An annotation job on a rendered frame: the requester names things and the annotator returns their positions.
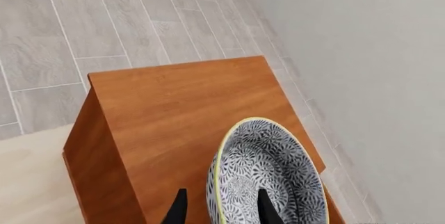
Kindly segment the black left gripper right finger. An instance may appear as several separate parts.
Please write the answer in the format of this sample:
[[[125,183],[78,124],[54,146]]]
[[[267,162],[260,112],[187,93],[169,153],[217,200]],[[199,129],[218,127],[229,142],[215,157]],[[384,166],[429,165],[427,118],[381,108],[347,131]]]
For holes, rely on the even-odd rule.
[[[258,190],[257,208],[260,224],[284,224],[265,189]]]

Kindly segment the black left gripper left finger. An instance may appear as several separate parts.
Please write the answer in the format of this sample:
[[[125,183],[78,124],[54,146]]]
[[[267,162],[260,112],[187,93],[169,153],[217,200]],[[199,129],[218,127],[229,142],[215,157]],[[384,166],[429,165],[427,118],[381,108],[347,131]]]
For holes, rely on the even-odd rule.
[[[161,224],[185,224],[188,209],[186,189],[179,189]]]

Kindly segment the wooden cabinet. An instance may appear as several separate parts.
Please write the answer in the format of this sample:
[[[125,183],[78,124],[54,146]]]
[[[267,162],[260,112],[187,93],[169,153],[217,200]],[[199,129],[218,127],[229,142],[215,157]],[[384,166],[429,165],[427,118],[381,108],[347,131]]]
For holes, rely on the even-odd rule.
[[[207,175],[225,134],[261,117],[325,164],[263,56],[90,73],[63,158],[85,224],[161,224],[179,189],[185,224],[211,224]],[[332,196],[329,224],[346,224]]]

